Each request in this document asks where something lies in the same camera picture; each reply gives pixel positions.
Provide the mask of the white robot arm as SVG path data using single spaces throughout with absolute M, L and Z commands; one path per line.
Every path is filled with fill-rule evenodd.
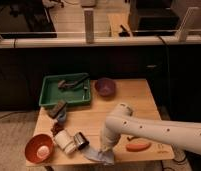
M 201 123 L 140 119 L 126 103 L 106 116 L 100 133 L 101 150 L 113 149 L 122 135 L 142 137 L 201 155 Z

